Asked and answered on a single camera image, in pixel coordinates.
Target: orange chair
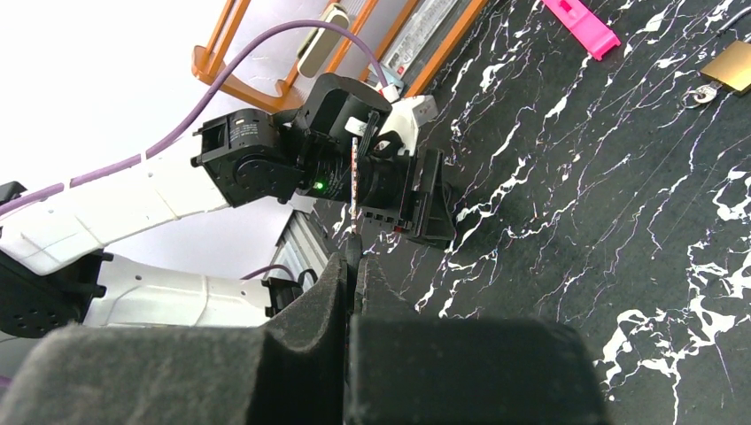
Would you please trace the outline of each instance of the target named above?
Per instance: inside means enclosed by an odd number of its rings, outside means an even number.
[[[366,0],[360,9],[360,13],[350,26],[350,31],[358,34],[363,28],[373,10],[378,5],[379,0]],[[205,84],[213,84],[217,75],[226,66],[224,58],[232,40],[235,37],[240,22],[242,21],[248,5],[251,0],[228,0],[221,12],[219,22],[213,30],[209,43],[205,46],[196,46],[193,49],[192,72],[199,80]],[[474,22],[477,14],[487,4],[488,0],[472,0],[470,5],[464,10],[457,23],[452,28],[449,36],[441,43],[435,55],[429,63],[422,69],[415,81],[409,86],[406,95],[415,96],[422,93],[428,86],[428,83],[435,76],[441,65],[445,62],[449,53],[453,50],[461,37]],[[329,0],[329,4],[338,3],[338,0]],[[391,46],[399,31],[402,29],[407,19],[412,15],[418,0],[406,0],[399,15],[393,21],[391,28],[382,39],[381,43],[374,49],[375,56],[380,60],[383,54]],[[350,49],[352,43],[348,39],[339,42],[332,59],[326,66],[326,72],[335,72],[341,65],[342,61]],[[360,80],[364,81],[368,77],[368,69],[365,68],[360,74]],[[227,81],[221,86],[221,91],[236,97],[248,104],[252,104],[260,109],[274,113],[288,109],[300,107],[305,99],[299,90],[295,89],[295,81],[298,78],[297,63],[292,67],[284,80],[278,80],[275,84],[277,96],[271,96],[263,93],[248,84],[242,82],[235,75],[230,75]]]

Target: gold padlock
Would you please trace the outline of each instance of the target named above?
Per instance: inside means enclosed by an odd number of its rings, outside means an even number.
[[[739,19],[751,13],[751,7],[740,11],[719,30],[718,35],[727,32]],[[704,66],[701,75],[722,83],[726,88],[743,96],[751,90],[751,36],[744,41],[735,41],[720,56]]]

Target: table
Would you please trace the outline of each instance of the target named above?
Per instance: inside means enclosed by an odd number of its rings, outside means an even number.
[[[421,314],[535,316],[584,337],[615,423],[751,413],[751,96],[679,98],[751,1],[584,1],[620,36],[587,56],[540,2],[496,2],[433,86],[421,146],[461,194],[445,252],[378,228],[368,252]],[[341,204],[315,212],[338,242]]]

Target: purple cable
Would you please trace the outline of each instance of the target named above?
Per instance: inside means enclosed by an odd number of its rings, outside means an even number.
[[[315,19],[294,20],[292,22],[287,22],[281,25],[277,25],[276,27],[272,27],[271,29],[264,31],[258,37],[253,39],[253,41],[249,42],[248,45],[245,46],[245,48],[242,49],[240,53],[238,53],[234,59],[232,59],[232,62],[230,62],[227,65],[227,67],[224,68],[224,70],[221,73],[219,73],[219,75],[217,75],[216,80],[213,82],[211,86],[209,86],[209,89],[206,91],[204,96],[201,97],[201,100],[198,101],[198,104],[196,104],[193,110],[190,111],[188,116],[185,117],[185,119],[182,120],[180,124],[178,124],[178,126],[175,127],[174,130],[172,130],[162,140],[158,141],[156,144],[154,144],[153,146],[151,146],[149,149],[146,150],[146,158],[148,159],[156,155],[159,155],[163,150],[172,146],[177,141],[177,138],[180,137],[180,135],[182,135],[182,133],[184,133],[185,130],[187,130],[190,127],[190,125],[193,124],[193,122],[198,118],[198,115],[206,108],[206,106],[209,104],[209,101],[219,91],[221,85],[224,84],[224,81],[226,81],[227,78],[232,74],[232,72],[235,71],[235,68],[237,68],[237,66],[240,65],[240,63],[243,62],[243,60],[249,54],[251,54],[251,52],[254,51],[261,43],[268,40],[272,36],[282,33],[284,31],[289,31],[291,29],[297,29],[297,28],[307,28],[307,27],[329,29],[331,31],[334,31],[335,33],[339,33],[341,36],[349,38],[355,45],[357,45],[357,47],[360,48],[360,50],[362,50],[363,53],[365,53],[365,56],[368,57],[368,60],[373,65],[373,68],[375,69],[375,73],[377,74],[378,80],[381,82],[381,85],[384,87],[389,85],[389,83],[386,80],[386,76],[383,74],[383,69],[381,68],[381,64],[378,62],[378,59],[376,58],[376,55],[373,54],[373,51],[365,44],[365,42],[363,42],[360,38],[357,37],[357,35],[354,35],[350,31],[343,29],[330,22],[324,22],[324,21],[315,20]],[[130,158],[123,159],[122,161],[117,162],[115,164],[105,166],[104,168],[100,168],[98,170],[92,171],[90,173],[86,173],[84,175],[79,175],[78,177],[74,177],[70,181],[70,187],[75,188],[76,186],[81,186],[82,184],[93,182],[94,180],[98,180],[108,175],[118,173],[122,170],[128,169],[131,166],[136,166],[140,163],[141,163],[141,156],[134,155]],[[57,195],[58,193],[65,190],[65,188],[66,188],[65,184],[57,183],[47,188],[37,190],[36,192],[30,193],[24,197],[13,199],[12,201],[8,203],[0,205],[0,216],[3,216],[22,206],[29,205],[33,202],[41,201],[53,195]]]
[[[285,265],[282,264],[272,264],[271,266],[261,267],[255,272],[252,272],[246,276],[243,276],[242,279],[244,281],[249,281],[250,279],[258,276],[259,274],[264,274],[265,272],[270,272],[272,270],[282,270],[284,273],[288,274],[290,276],[291,281],[296,281],[295,276],[292,274],[292,271]]]

